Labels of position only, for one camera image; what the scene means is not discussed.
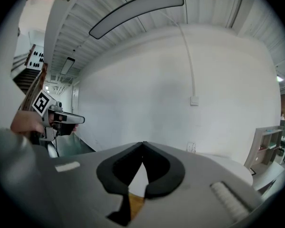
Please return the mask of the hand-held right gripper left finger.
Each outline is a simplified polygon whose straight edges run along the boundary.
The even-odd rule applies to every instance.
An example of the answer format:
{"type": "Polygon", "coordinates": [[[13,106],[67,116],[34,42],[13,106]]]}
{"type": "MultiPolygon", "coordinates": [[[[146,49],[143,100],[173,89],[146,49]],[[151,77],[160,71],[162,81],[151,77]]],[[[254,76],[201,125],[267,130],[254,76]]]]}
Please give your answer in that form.
{"type": "Polygon", "coordinates": [[[137,174],[143,161],[143,144],[138,142],[129,148],[105,159],[96,174],[104,189],[110,194],[121,195],[123,200],[118,211],[107,217],[122,226],[131,221],[129,185],[137,174]]]}

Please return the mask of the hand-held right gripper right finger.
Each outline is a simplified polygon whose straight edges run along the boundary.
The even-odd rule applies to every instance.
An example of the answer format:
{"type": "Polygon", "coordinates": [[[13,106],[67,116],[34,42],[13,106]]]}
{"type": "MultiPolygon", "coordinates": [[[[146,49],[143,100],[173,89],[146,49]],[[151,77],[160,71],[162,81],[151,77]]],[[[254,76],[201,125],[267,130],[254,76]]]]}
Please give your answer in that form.
{"type": "Polygon", "coordinates": [[[142,155],[149,183],[145,198],[167,196],[180,186],[185,177],[185,167],[179,159],[148,142],[142,143],[142,155]]]}

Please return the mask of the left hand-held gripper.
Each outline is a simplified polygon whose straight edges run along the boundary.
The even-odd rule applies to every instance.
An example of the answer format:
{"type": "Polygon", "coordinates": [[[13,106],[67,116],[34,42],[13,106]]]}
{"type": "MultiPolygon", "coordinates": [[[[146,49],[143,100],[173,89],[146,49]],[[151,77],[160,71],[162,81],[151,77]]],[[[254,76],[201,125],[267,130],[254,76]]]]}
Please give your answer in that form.
{"type": "Polygon", "coordinates": [[[83,124],[83,116],[63,111],[62,103],[41,90],[33,102],[33,109],[41,116],[44,134],[41,141],[52,142],[57,136],[70,135],[77,124],[83,124]]]}

